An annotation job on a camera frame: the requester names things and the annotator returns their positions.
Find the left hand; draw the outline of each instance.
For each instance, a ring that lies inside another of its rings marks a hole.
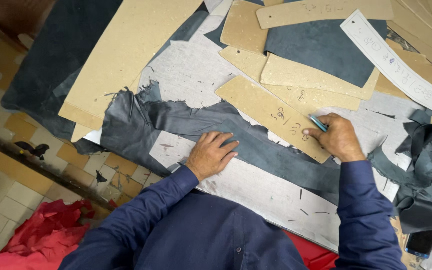
[[[233,137],[233,133],[219,131],[210,131],[201,135],[185,164],[200,182],[221,172],[230,160],[238,155],[232,150],[238,146],[239,141],[230,142],[220,147],[231,137]]]

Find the white paper strip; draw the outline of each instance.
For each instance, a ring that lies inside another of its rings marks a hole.
[[[432,84],[399,58],[359,9],[340,27],[388,80],[412,100],[432,110]]]

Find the shirt cuff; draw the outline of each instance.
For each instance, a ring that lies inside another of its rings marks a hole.
[[[198,178],[186,165],[182,165],[179,169],[171,174],[171,178],[177,185],[186,193],[189,193],[198,184]]]
[[[369,160],[341,163],[339,187],[351,184],[375,184],[373,169]]]

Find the smartphone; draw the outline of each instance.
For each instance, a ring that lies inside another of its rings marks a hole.
[[[421,258],[429,258],[432,249],[432,230],[410,233],[405,251]]]

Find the man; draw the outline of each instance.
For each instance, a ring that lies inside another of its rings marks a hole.
[[[406,269],[389,216],[353,126],[335,113],[320,116],[327,132],[306,129],[341,161],[337,269]],[[193,190],[237,153],[231,133],[204,133],[186,166],[146,187],[87,232],[59,269],[306,269],[291,240],[255,212]]]

